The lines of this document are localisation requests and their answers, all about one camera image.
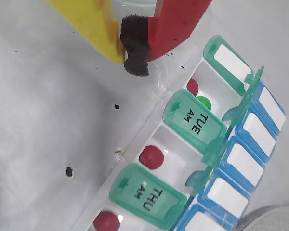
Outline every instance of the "dark spot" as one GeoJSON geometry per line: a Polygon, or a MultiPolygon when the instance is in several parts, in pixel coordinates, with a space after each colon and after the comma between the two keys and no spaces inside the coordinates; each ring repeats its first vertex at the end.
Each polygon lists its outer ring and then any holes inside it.
{"type": "Polygon", "coordinates": [[[66,167],[66,176],[72,177],[74,175],[74,169],[71,166],[66,167]]]}

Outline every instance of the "red pill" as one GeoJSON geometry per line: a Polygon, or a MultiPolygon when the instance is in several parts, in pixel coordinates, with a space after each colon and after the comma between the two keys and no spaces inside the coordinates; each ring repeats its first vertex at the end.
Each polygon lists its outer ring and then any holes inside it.
{"type": "Polygon", "coordinates": [[[198,94],[199,86],[196,80],[192,79],[187,84],[187,89],[190,93],[192,93],[194,96],[198,94]]]}
{"type": "Polygon", "coordinates": [[[139,156],[139,161],[149,169],[157,169],[164,162],[164,154],[157,147],[150,145],[146,146],[139,156]]]}
{"type": "Polygon", "coordinates": [[[117,231],[120,228],[118,217],[110,211],[102,211],[93,222],[97,231],[117,231]]]}

